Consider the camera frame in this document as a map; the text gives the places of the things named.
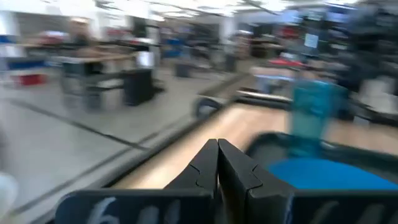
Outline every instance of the gray floor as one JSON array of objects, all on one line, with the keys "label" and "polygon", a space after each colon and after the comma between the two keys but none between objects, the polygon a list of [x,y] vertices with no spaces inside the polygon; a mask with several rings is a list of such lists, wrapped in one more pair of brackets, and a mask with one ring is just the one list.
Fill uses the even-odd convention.
[{"label": "gray floor", "polygon": [[56,79],[0,90],[0,165],[20,185],[17,223],[40,218],[62,195],[90,186],[189,125],[197,93],[222,82],[178,79],[168,70],[157,78],[166,91],[152,101],[128,107],[119,90],[109,91],[104,110],[95,113],[65,106]]}]

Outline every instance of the teal container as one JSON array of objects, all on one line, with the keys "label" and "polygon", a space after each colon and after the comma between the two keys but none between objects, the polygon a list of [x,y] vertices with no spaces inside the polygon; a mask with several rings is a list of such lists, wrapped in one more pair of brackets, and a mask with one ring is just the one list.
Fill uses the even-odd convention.
[{"label": "teal container", "polygon": [[290,132],[292,156],[317,157],[330,118],[338,111],[343,89],[321,81],[299,80],[293,90]]}]

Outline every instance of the laboratory room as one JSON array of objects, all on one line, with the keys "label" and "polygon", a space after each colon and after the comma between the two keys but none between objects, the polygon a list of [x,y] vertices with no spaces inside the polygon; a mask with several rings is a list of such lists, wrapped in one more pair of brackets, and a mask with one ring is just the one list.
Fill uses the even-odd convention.
[{"label": "laboratory room", "polygon": [[397,6],[5,2],[0,223],[397,223]]}]

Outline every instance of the red object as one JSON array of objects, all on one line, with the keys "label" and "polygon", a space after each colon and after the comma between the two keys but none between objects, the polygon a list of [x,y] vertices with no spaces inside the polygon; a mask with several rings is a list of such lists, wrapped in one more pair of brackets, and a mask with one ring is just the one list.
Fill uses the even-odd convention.
[{"label": "red object", "polygon": [[284,60],[284,59],[272,59],[268,60],[269,63],[274,64],[274,65],[286,65],[286,66],[302,66],[303,63],[301,62],[294,62],[290,60]]},{"label": "red object", "polygon": [[46,81],[45,75],[43,74],[19,75],[14,76],[13,79],[22,86],[43,84]]}]

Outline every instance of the blue object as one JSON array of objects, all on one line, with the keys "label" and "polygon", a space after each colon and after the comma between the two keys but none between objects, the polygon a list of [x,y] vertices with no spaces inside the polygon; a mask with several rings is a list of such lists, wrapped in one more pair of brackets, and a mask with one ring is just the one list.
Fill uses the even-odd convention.
[{"label": "blue object", "polygon": [[316,156],[330,117],[336,111],[343,91],[334,84],[299,80],[293,91],[290,154]]},{"label": "blue object", "polygon": [[306,190],[397,190],[398,185],[357,167],[324,159],[287,159],[267,169]]}]

